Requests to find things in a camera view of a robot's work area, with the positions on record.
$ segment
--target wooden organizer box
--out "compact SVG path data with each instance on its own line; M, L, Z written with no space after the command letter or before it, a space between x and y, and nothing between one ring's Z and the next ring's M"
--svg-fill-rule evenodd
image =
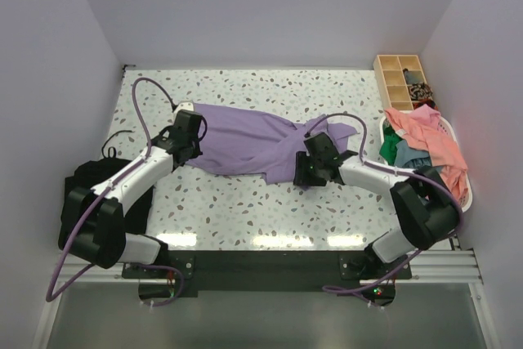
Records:
M409 86L405 81L403 69L417 74L418 79L427 83L425 73L417 55L378 55L374 61L374 71L378 81L379 94L383 108L413 110L416 101L410 100Z

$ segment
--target gray floor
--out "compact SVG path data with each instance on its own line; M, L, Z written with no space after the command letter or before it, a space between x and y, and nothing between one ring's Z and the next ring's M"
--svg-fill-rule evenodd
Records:
M201 293L150 313L136 291L135 284L74 285L49 348L485 347L465 284L401 286L386 315L324 293L238 292Z

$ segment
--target purple shirt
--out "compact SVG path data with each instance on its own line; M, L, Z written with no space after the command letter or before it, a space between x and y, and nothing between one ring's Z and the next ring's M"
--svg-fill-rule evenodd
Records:
M267 184L293 181L296 153L306 151L305 133L319 119L305 124L257 110L194 104L208 123L200 143L203 155L187 162L215 175L261 174ZM313 133L327 132L340 153L356 130L343 123L322 122Z

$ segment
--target white plastic basket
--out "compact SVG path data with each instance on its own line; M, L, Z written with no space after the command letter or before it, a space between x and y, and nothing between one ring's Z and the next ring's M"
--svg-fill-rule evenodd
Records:
M383 116L379 122L379 137L380 137L380 140L382 141L382 144L383 144L383 141L385 140L385 136L383 135L383 125L385 124L385 122L387 122L387 124L388 124L387 117ZM445 131L445 133L447 135L450 135L452 137L452 139L454 139L456 141L456 143L458 143L458 141L456 140L456 134L454 134L454 130L452 129L452 126L450 125L449 122L447 122L443 118L440 118L440 127L443 131ZM461 209L464 212L466 212L471 207L471 204L472 204L471 182L468 180L468 175L465 175L465 176L466 176L466 180L467 180L468 192L465 194L465 196L463 196L462 198L459 199L459 203L461 204Z

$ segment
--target white speckled tabletop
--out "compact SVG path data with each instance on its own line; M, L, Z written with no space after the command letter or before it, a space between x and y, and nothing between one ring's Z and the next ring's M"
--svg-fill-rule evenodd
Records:
M134 159L145 146L131 99L140 76L162 84L175 102L262 110L295 122L346 110L367 123L365 150L378 159L383 109L374 72L325 69L128 70L110 127L110 134L134 131L109 143L120 158ZM170 105L150 83L141 83L137 96L154 136L172 121ZM350 119L333 122L360 130ZM349 148L359 143L360 135L352 136ZM157 183L147 235L178 249L363 249L394 226L392 202L361 188L328 184L303 191L292 183L268 186L261 176L218 177L185 166Z

